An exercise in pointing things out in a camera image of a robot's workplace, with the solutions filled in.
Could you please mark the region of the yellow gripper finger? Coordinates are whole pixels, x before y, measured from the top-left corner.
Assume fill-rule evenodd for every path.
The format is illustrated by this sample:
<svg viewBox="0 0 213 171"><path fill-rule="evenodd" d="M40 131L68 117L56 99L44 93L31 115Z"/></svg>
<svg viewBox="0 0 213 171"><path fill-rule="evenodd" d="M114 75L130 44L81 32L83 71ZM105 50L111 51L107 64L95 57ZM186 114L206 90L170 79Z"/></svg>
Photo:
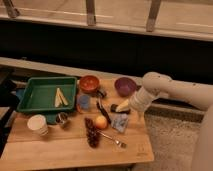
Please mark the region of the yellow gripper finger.
<svg viewBox="0 0 213 171"><path fill-rule="evenodd" d="M144 120L144 112L137 112L137 118L138 118L138 122L141 122L142 120Z"/></svg>
<svg viewBox="0 0 213 171"><path fill-rule="evenodd" d="M124 102L122 102L117 106L116 111L121 112L128 109L129 109L129 100L125 100Z"/></svg>

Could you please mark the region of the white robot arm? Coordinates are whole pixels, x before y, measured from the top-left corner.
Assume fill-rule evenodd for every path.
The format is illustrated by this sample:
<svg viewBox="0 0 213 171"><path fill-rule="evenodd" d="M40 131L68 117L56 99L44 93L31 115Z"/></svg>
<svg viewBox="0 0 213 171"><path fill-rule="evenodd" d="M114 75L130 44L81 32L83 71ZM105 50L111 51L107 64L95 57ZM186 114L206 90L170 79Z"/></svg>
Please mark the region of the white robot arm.
<svg viewBox="0 0 213 171"><path fill-rule="evenodd" d="M158 98L186 102L205 112L191 171L213 171L213 85L173 80L168 75L148 72L142 77L142 87L122 102L116 111L133 108L141 115Z"/></svg>

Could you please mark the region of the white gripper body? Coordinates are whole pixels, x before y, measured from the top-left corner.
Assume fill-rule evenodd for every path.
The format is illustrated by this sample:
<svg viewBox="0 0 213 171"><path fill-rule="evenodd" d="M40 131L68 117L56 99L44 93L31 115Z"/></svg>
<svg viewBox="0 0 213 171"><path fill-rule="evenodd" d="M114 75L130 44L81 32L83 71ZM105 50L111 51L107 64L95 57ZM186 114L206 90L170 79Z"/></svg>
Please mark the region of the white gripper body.
<svg viewBox="0 0 213 171"><path fill-rule="evenodd" d="M155 99L155 95L148 92L144 87L141 87L131 96L129 105L138 112L145 112Z"/></svg>

